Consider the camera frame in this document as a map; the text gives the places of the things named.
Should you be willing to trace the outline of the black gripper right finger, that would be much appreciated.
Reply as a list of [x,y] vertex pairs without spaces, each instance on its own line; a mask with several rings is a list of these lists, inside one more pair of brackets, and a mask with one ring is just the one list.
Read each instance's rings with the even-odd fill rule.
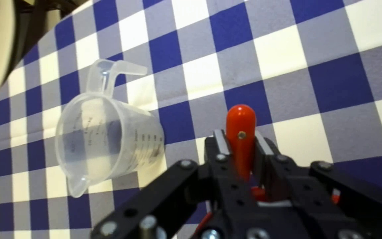
[[263,178],[267,174],[270,162],[286,163],[288,161],[287,156],[283,156],[278,146],[260,132],[255,134],[256,137],[256,152],[254,162],[254,175],[256,178]]

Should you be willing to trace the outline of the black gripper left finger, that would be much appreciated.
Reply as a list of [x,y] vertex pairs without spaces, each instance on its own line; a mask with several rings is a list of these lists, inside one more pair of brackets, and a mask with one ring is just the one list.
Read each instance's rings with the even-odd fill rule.
[[231,173],[231,150],[223,130],[217,129],[205,140],[205,150],[205,161],[214,178]]

